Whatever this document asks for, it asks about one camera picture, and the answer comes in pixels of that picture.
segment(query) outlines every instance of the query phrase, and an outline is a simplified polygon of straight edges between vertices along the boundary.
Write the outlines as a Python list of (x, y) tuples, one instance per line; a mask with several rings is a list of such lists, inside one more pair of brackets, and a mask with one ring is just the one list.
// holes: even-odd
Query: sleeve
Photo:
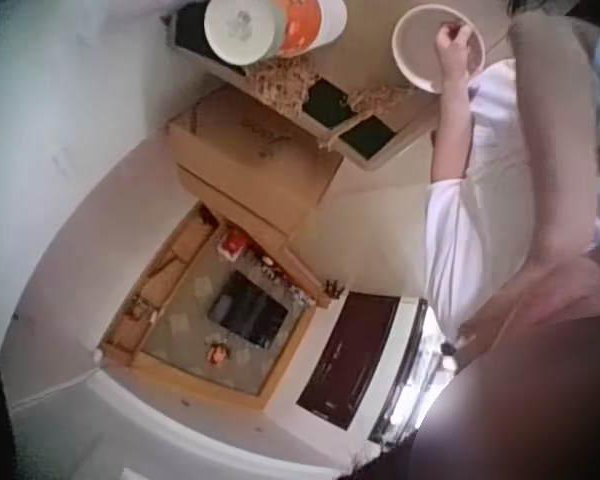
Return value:
[(463, 182), (434, 183), (427, 200), (426, 296), (451, 342), (476, 312), (484, 278), (483, 242)]

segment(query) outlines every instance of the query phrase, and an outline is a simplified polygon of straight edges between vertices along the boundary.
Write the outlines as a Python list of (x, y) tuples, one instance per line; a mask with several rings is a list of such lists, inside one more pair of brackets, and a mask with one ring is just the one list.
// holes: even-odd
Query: red object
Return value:
[(232, 230), (227, 233), (220, 244), (219, 250), (224, 256), (235, 261), (244, 251), (249, 243), (249, 237), (240, 230)]

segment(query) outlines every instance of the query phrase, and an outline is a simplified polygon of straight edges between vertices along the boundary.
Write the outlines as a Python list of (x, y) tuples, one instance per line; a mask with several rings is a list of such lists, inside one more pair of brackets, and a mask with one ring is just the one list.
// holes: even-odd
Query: window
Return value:
[(435, 314), (421, 300), (396, 380), (369, 440), (391, 446), (420, 427), (454, 376), (453, 359), (440, 352), (445, 340)]

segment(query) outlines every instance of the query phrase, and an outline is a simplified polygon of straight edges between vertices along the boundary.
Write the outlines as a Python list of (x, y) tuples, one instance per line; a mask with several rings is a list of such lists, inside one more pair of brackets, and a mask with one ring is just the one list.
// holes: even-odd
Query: white shirt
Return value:
[(515, 61), (489, 67), (472, 86), (478, 90), (471, 101), (475, 129), (466, 178), (434, 183), (427, 203), (426, 296), (452, 342), (520, 269), (534, 223)]

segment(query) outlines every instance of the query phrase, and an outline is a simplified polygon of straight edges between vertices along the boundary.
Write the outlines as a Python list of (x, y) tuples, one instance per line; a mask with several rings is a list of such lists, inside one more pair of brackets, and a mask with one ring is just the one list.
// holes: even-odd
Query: white wall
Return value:
[(89, 193), (40, 260), (5, 338), (10, 403), (93, 366), (122, 301), (194, 203), (161, 138), (141, 143)]
[(13, 416), (22, 478), (117, 480), (129, 468), (150, 480), (331, 478), (320, 469), (280, 472), (245, 457), (241, 463), (210, 450), (141, 409), (116, 409), (106, 386), (82, 383)]
[(309, 330), (265, 413), (289, 433), (331, 456), (344, 468), (366, 461), (379, 453), (367, 441), (387, 399), (409, 341), (417, 300), (403, 299), (398, 308), (385, 349), (369, 388), (348, 430), (343, 430), (296, 405), (329, 340), (346, 297), (328, 310), (318, 309)]
[(0, 2), (0, 346), (62, 224), (200, 90), (158, 14), (103, 26), (109, 3)]
[(206, 401), (143, 380), (127, 369), (114, 366), (106, 372), (142, 402), (210, 439), (271, 459), (334, 466), (328, 456), (278, 427), (262, 411)]

